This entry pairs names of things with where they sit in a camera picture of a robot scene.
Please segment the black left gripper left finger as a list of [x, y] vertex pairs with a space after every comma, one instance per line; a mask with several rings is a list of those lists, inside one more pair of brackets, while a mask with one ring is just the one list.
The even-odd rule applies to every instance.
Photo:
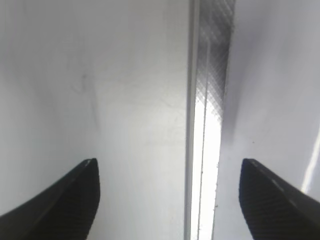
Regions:
[[53, 185], [0, 217], [2, 240], [85, 240], [100, 203], [95, 158], [83, 160]]

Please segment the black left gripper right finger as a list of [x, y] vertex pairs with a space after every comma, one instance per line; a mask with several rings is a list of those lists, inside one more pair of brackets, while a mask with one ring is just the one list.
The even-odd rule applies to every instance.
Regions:
[[238, 198], [255, 240], [320, 238], [320, 203], [255, 159], [242, 161]]

